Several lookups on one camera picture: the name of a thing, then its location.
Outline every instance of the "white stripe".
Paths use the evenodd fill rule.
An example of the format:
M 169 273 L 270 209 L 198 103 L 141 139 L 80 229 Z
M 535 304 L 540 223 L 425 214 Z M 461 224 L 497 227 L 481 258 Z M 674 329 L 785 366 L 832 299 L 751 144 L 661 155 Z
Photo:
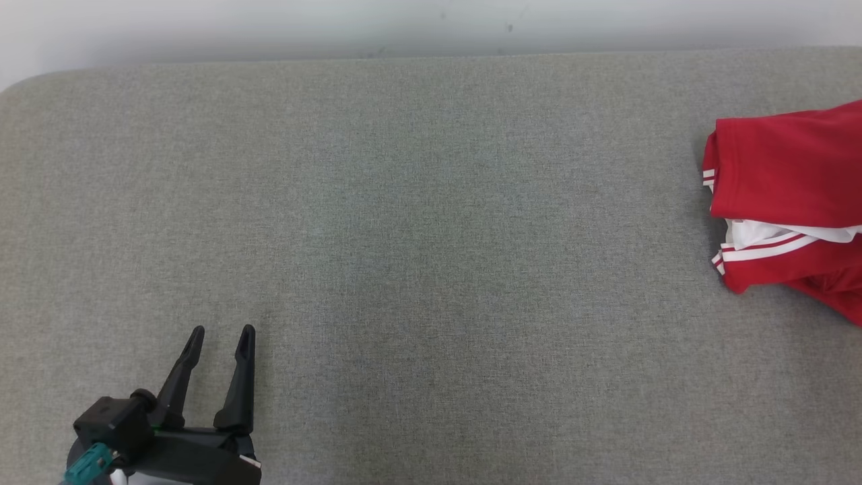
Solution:
M 780 246 L 774 246 L 772 248 L 759 248 L 759 249 L 743 249 L 742 251 L 728 251 L 722 255 L 724 261 L 750 261 L 750 260 L 758 260 L 761 258 L 768 258 L 771 256 L 783 255 L 786 253 L 790 253 L 791 251 L 796 251 L 797 249 L 808 246 L 809 244 L 817 241 L 816 237 L 805 236 L 796 239 L 795 241 L 786 242 Z
M 257 461 L 257 460 L 253 460 L 253 459 L 251 459 L 251 458 L 249 458 L 249 457 L 245 457 L 245 456 L 242 456 L 242 455 L 240 455 L 240 460 L 245 460 L 245 461 L 247 461 L 247 462 L 251 463 L 253 466 L 255 466 L 255 467 L 257 467 L 257 468 L 260 468 L 260 462 L 259 462 L 259 461 Z
M 769 237 L 769 238 L 764 239 L 763 241 L 757 241 L 755 244 L 752 244 L 751 246 L 747 246 L 746 249 L 756 249 L 758 246 L 765 246 L 766 244 L 780 243 L 782 241 L 787 241 L 788 239 L 791 239 L 794 236 L 799 236 L 799 233 L 798 232 L 788 232 L 787 234 L 783 234 L 781 236 Z M 733 244 L 728 244 L 726 242 L 722 242 L 721 248 L 722 249 L 735 249 L 736 247 Z

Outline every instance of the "folded clothing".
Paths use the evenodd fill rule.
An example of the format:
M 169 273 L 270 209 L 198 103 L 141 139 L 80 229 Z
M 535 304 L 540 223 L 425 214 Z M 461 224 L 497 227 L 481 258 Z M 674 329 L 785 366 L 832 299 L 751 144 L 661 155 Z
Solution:
M 717 120 L 703 176 L 728 288 L 783 283 L 862 325 L 862 101 Z

